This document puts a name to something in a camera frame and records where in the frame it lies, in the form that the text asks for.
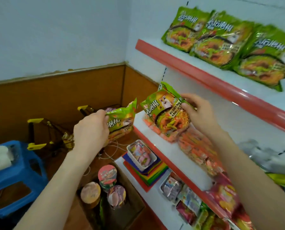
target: instant noodle package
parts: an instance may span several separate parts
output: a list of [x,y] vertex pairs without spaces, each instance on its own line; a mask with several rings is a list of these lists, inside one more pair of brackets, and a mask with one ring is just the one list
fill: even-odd
[[201,132],[190,126],[183,132],[178,144],[183,153],[211,176],[224,172],[214,146]]
[[163,42],[189,52],[209,17],[210,13],[203,12],[197,7],[180,7],[170,28],[162,37]]
[[191,49],[190,55],[195,55],[221,69],[229,69],[239,58],[253,27],[253,22],[242,21],[225,11],[214,12]]
[[137,99],[129,103],[127,107],[122,107],[106,113],[106,115],[109,116],[107,122],[109,135],[105,145],[132,131],[136,108]]
[[162,89],[140,103],[149,121],[159,128],[166,140],[172,142],[189,127],[189,116],[181,107],[186,102],[170,85],[162,82]]
[[285,32],[272,26],[258,25],[234,70],[241,76],[283,91],[285,78]]

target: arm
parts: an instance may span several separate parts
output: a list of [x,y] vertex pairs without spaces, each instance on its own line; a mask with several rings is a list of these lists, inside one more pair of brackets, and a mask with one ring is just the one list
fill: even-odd
[[75,147],[14,230],[61,230],[79,182],[107,140],[105,111],[99,110],[74,127]]
[[190,105],[182,104],[194,126],[218,149],[221,162],[254,226],[258,230],[285,229],[284,191],[221,129],[207,100],[194,94],[182,96],[197,106],[194,111]]

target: brown wainscoting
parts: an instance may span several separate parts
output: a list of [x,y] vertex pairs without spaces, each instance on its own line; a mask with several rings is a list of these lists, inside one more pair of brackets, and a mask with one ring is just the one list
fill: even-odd
[[156,92],[158,84],[134,69],[125,67],[125,78],[123,87],[122,106],[127,106],[137,97],[137,112],[142,111],[140,103],[150,94]]
[[120,65],[0,84],[0,143],[26,142],[28,119],[46,118],[73,127],[82,119],[78,106],[121,104],[124,70]]

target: pink package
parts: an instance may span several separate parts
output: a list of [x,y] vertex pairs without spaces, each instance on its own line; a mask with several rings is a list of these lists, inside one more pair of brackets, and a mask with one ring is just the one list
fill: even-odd
[[240,206],[236,190],[232,183],[223,176],[216,176],[215,181],[215,185],[207,193],[231,218],[234,211]]

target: plastic tray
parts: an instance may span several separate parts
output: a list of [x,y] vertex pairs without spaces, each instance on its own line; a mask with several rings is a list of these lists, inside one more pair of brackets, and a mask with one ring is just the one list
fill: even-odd
[[139,143],[143,144],[145,147],[149,148],[143,141],[141,141],[140,139],[138,139],[138,140],[136,140],[135,142],[133,142],[133,143],[131,143],[130,145],[128,145],[128,146],[126,147],[126,149],[127,149],[127,154],[129,155],[129,158],[135,163],[135,165],[137,166],[137,168],[142,172],[142,171],[144,171],[145,169],[147,169],[150,165],[152,165],[153,162],[155,162],[155,161],[157,160],[157,157],[156,157],[156,155],[152,152],[152,150],[149,148],[150,151],[151,151],[151,154],[150,154],[150,159],[151,159],[151,161],[150,161],[150,163],[148,164],[148,166],[143,167],[143,166],[135,159],[135,157],[133,156],[133,154],[132,154],[132,152],[131,152],[131,148],[132,148],[137,142],[139,142]]

